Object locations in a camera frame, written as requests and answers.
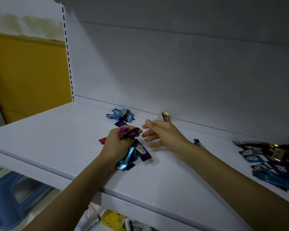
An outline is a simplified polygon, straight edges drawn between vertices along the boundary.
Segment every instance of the person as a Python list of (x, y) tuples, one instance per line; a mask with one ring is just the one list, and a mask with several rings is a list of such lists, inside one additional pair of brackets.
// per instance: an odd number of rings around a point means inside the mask
[[(173, 124), (146, 120), (143, 128), (148, 129), (142, 134), (146, 142), (159, 139), (150, 147), (167, 147), (216, 190), (252, 229), (289, 230), (288, 201), (191, 143)], [(75, 229), (108, 173), (134, 142), (134, 138), (120, 140), (118, 132), (119, 128), (109, 132), (99, 156), (24, 231)]]

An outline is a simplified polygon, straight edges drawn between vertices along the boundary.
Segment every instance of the person's right hand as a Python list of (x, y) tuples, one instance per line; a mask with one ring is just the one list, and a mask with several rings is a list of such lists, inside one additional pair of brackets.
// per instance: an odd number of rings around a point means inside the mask
[(151, 148), (167, 147), (179, 160), (183, 159), (182, 153), (194, 145), (170, 122), (146, 120), (142, 127), (149, 129), (142, 134), (142, 137), (147, 137), (146, 142), (160, 139), (159, 142), (151, 143)]

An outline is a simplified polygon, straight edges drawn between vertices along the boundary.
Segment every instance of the hand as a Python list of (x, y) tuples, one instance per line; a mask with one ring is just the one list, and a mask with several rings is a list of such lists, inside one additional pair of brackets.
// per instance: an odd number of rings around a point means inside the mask
[(145, 139), (146, 142), (160, 139), (159, 142), (150, 144), (151, 148), (165, 146), (179, 160), (182, 160), (182, 153), (187, 150), (187, 147), (193, 145), (170, 122), (146, 120), (142, 127), (145, 129), (149, 128), (149, 130), (142, 134), (142, 137), (147, 137)]
[[(126, 127), (129, 130), (135, 128), (134, 126), (121, 126), (121, 127)], [(135, 141), (134, 137), (129, 137), (125, 140), (121, 140), (120, 137), (118, 136), (119, 129), (121, 127), (112, 129), (105, 141), (104, 147), (100, 153), (100, 156), (103, 157), (106, 160), (110, 160), (114, 166), (118, 161), (123, 159), (123, 157), (126, 155), (129, 147), (133, 144)]]

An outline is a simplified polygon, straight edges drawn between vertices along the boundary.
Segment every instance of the stool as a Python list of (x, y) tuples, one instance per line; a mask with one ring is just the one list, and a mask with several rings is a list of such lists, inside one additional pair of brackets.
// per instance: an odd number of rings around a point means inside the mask
[(4, 230), (10, 230), (19, 225), (33, 208), (32, 204), (50, 189), (50, 186), (38, 182), (39, 187), (26, 199), (18, 202), (14, 193), (15, 186), (23, 177), (19, 173), (0, 166), (0, 228)]

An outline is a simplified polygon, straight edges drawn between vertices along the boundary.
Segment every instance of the yellow wall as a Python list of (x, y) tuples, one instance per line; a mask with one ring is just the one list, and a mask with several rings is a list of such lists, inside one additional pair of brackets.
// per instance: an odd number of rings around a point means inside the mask
[(7, 123), (71, 101), (64, 43), (0, 34), (0, 108)]

